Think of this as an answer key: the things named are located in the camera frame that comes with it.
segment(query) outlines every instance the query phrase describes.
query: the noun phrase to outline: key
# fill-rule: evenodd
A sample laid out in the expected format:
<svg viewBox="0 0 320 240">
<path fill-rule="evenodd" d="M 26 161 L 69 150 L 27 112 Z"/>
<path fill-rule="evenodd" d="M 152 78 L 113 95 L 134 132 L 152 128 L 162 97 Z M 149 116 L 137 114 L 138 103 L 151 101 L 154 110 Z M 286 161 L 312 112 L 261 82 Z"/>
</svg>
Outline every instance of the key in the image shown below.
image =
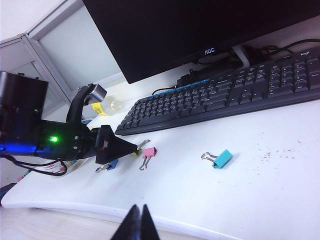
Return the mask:
<svg viewBox="0 0 320 240">
<path fill-rule="evenodd" d="M 150 147 L 150 148 L 144 149 L 144 150 L 143 150 L 143 155 L 142 155 L 142 157 L 144 158 L 144 160 L 143 160 L 142 165 L 139 167 L 139 169 L 140 169 L 141 171 L 146 170 L 146 169 L 147 169 L 147 165 L 148 165 L 150 159 L 151 159 L 152 157 L 154 157 L 156 154 L 157 154 L 157 149 L 156 149 L 155 147 Z"/>
<path fill-rule="evenodd" d="M 294 90 L 293 90 L 293 87 L 291 86 L 269 89 L 268 99 L 282 96 L 282 95 L 292 94 L 293 92 Z"/>
</svg>

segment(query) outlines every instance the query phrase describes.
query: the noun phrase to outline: aoc logo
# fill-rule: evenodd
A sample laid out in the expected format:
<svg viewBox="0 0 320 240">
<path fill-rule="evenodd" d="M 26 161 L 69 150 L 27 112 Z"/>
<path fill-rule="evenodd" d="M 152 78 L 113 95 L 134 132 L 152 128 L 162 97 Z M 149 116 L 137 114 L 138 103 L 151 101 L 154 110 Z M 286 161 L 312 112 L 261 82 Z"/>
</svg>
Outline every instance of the aoc logo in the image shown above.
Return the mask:
<svg viewBox="0 0 320 240">
<path fill-rule="evenodd" d="M 215 49 L 212 47 L 212 48 L 209 48 L 207 50 L 204 51 L 204 55 L 207 55 L 207 54 L 211 54 L 215 51 Z"/>
</svg>

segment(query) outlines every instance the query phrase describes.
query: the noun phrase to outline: keyboard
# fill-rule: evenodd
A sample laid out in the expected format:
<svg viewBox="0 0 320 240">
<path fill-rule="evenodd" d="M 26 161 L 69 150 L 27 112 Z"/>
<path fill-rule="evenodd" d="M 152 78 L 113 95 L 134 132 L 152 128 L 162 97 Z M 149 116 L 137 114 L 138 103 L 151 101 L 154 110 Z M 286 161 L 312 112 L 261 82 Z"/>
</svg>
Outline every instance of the keyboard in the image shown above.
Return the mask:
<svg viewBox="0 0 320 240">
<path fill-rule="evenodd" d="M 320 47 L 139 99 L 115 134 L 132 135 L 320 99 Z"/>
</svg>

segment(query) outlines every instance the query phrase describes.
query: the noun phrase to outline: teal binder clip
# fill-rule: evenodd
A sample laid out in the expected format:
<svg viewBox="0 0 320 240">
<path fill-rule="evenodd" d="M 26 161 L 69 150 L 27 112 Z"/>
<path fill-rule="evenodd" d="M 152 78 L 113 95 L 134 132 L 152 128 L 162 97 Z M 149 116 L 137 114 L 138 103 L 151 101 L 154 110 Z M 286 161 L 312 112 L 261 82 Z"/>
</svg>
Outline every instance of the teal binder clip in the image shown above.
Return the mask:
<svg viewBox="0 0 320 240">
<path fill-rule="evenodd" d="M 212 166 L 215 169 L 221 169 L 231 158 L 232 154 L 228 150 L 224 150 L 219 156 L 211 155 L 209 152 L 205 152 L 201 156 L 202 160 L 209 160 L 213 162 Z"/>
</svg>

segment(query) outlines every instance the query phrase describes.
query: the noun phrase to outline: monitor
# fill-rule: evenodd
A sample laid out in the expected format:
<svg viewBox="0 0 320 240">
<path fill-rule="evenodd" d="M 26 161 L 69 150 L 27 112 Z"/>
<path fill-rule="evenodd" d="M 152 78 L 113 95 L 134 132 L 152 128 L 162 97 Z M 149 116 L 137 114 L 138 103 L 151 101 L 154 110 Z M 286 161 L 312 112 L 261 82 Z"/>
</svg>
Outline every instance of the monitor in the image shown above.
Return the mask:
<svg viewBox="0 0 320 240">
<path fill-rule="evenodd" d="M 83 2 L 130 84 L 320 15 L 318 0 Z"/>
</svg>

